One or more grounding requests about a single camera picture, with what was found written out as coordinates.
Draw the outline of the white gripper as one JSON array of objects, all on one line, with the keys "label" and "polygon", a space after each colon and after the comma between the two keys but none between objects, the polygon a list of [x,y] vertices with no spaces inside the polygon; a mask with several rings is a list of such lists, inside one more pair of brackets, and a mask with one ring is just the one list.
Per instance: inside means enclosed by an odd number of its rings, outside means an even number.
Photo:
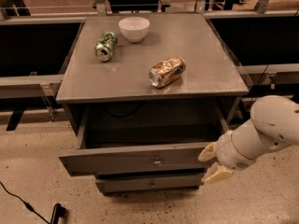
[{"label": "white gripper", "polygon": [[226,132],[217,143],[211,142],[201,151],[199,161],[209,161],[216,157],[218,160],[207,169],[202,177],[203,183],[212,184],[228,179],[234,175],[232,170],[243,171],[255,162],[237,150],[232,133],[232,131]]}]

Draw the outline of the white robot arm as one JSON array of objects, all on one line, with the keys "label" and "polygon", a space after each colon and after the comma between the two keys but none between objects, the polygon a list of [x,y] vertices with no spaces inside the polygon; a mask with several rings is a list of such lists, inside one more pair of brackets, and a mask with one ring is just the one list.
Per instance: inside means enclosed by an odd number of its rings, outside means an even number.
[{"label": "white robot arm", "polygon": [[203,183],[215,183],[243,171],[264,154],[299,145],[299,104],[277,95],[258,99],[249,120],[207,145],[199,161],[217,160],[207,169]]}]

